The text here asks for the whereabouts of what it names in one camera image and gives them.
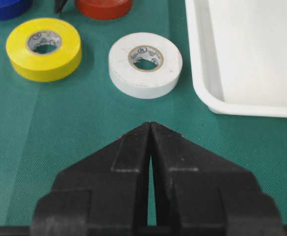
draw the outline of green cutting mat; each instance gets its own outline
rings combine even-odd
[[[84,17],[69,1],[60,18],[80,32],[82,63],[62,81],[30,82],[13,71],[5,41],[26,20],[56,17],[52,11],[51,0],[34,0],[22,17],[0,22],[0,225],[30,224],[57,172],[151,120],[253,171],[287,223],[287,119],[215,115],[199,100],[183,0],[134,0],[127,16],[104,22]],[[139,31],[169,38],[182,53],[179,83],[162,98],[135,99],[110,81],[110,47]],[[151,205],[151,224],[153,212]]]

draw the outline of cardboard tape core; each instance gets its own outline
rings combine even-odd
[[[130,65],[136,70],[144,71],[144,72],[152,72],[158,70],[164,62],[164,58],[162,53],[151,46],[138,46],[132,49],[129,53],[128,60]],[[140,62],[140,60],[148,60],[152,62],[156,67],[152,70],[143,70],[139,69],[134,64]]]
[[[43,45],[52,45],[56,47],[55,50],[44,55],[49,55],[56,52],[56,50],[61,47],[61,44],[61,37],[56,32],[53,32],[51,30],[43,30],[36,32],[32,34],[27,41],[27,47],[33,53],[36,53],[36,49]]]

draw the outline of black plastic part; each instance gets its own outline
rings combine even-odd
[[[284,227],[284,236],[287,236],[287,226]],[[0,236],[30,236],[28,226],[9,227],[0,226]],[[147,226],[138,229],[136,236],[174,236],[168,226]]]
[[[64,8],[64,5],[66,4],[67,1],[68,0],[55,0],[54,12],[55,13],[61,13],[61,11]]]
[[[157,226],[147,226],[149,162]],[[287,236],[255,176],[155,122],[60,172],[30,232],[0,236]]]

